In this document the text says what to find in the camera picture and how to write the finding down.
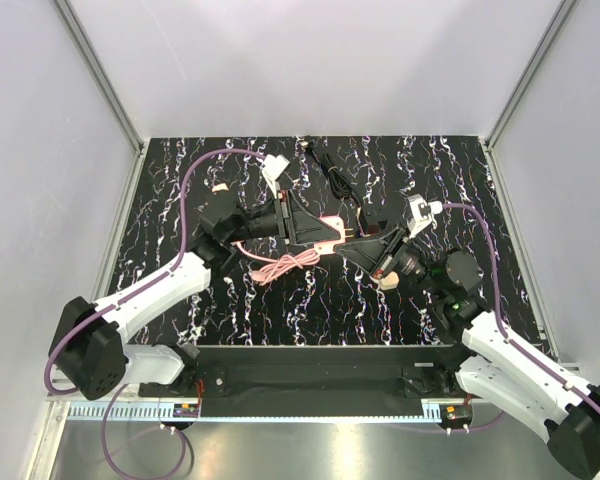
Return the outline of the white pink power strip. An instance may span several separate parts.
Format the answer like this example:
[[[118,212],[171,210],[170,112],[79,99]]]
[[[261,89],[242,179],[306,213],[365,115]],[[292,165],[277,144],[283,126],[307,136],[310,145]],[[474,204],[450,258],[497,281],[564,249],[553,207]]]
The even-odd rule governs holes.
[[[212,188],[212,192],[214,194],[219,193],[219,192],[223,192],[223,191],[228,191],[228,190],[229,190],[228,186],[226,184],[224,184],[224,183],[215,185]]]

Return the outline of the black smart plug adapter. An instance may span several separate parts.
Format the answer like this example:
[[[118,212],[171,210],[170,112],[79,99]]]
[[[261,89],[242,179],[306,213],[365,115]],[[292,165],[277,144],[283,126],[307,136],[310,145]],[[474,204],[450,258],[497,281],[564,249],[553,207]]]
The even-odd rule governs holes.
[[[366,235],[371,235],[383,231],[388,219],[379,209],[364,207],[359,209],[358,221],[361,231]]]

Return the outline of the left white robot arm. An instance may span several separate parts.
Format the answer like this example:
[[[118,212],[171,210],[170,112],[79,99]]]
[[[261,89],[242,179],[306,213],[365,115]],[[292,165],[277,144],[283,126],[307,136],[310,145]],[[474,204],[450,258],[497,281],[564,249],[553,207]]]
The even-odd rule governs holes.
[[[62,392],[51,381],[51,370],[57,368],[72,383],[72,392],[88,400],[126,384],[158,385],[175,396],[194,392],[194,347],[135,345],[133,337],[227,276],[243,255],[239,243],[274,236],[304,247],[301,256],[311,261],[333,253],[345,239],[345,227],[337,216],[315,216],[291,191],[251,209],[242,208],[227,190],[214,192],[173,260],[118,293],[95,302],[77,297],[64,306],[44,370],[48,391]]]

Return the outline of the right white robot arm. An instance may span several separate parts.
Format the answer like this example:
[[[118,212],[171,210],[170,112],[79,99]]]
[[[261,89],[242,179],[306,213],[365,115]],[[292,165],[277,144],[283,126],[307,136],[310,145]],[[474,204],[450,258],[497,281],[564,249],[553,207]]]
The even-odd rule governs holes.
[[[459,350],[457,362],[434,371],[440,393],[452,397],[463,391],[492,403],[543,440],[572,476],[599,474],[600,383],[552,360],[486,305],[473,255],[452,249],[429,260],[400,227],[334,250],[375,280],[395,273],[432,296],[431,314]]]

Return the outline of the pink plug adapter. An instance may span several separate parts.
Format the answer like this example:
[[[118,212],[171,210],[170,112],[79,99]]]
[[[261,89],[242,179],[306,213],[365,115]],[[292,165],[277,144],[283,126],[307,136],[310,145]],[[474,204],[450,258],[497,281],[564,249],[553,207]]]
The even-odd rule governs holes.
[[[344,244],[351,237],[353,230],[347,228],[344,220],[339,216],[322,216],[319,220],[335,229],[339,234],[339,238],[315,243],[313,248],[319,256],[332,255],[335,253],[334,249],[337,245]]]

